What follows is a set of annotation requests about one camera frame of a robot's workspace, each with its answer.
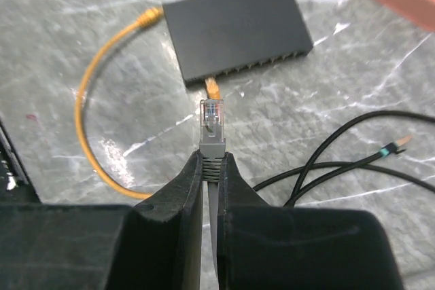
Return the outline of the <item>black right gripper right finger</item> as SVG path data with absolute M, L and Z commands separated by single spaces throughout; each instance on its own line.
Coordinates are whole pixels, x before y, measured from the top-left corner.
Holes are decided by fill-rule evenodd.
M 402 289 L 387 234 L 367 211 L 271 206 L 223 159 L 220 289 Z

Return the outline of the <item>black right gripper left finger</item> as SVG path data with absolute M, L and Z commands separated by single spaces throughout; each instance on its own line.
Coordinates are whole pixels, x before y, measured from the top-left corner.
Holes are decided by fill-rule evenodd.
M 198 289 L 202 156 L 135 206 L 42 204 L 1 181 L 2 289 Z

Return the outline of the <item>black network switch box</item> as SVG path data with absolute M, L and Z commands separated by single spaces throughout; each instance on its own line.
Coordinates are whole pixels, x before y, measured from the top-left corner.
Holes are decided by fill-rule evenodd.
M 179 0 L 162 8 L 186 86 L 313 49 L 296 0 Z

